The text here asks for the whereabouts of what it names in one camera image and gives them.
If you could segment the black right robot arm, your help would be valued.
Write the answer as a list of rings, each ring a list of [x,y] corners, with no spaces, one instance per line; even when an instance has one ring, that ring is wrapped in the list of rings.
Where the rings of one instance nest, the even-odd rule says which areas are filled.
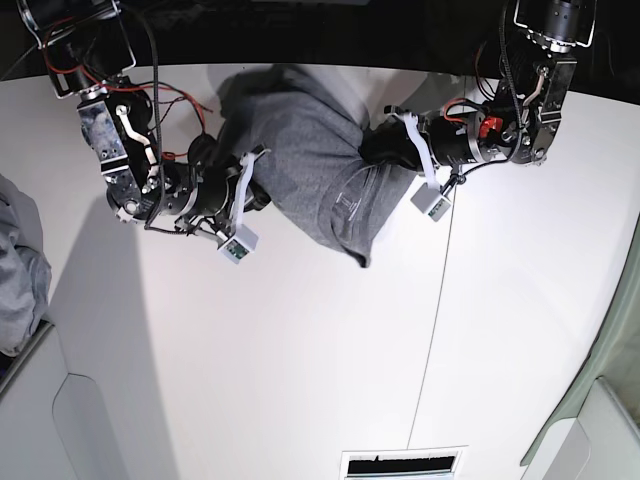
[[[20,1],[17,8],[36,40],[60,99],[79,98],[85,142],[96,154],[106,198],[116,217],[171,235],[202,226],[231,237],[247,211],[270,201],[253,180],[263,147],[222,154],[206,129],[205,107],[159,78],[157,44],[144,16],[120,1]],[[193,109],[199,134],[184,154],[164,148],[162,123],[171,92]]]

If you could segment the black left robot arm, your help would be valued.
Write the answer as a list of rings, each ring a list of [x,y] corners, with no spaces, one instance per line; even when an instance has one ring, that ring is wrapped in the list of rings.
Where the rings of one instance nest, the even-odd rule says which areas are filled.
[[[508,2],[495,90],[483,102],[454,98],[439,113],[387,106],[387,121],[364,137],[363,159],[421,174],[449,167],[456,182],[491,165],[543,163],[576,70],[572,51],[591,45],[596,10],[594,1]]]

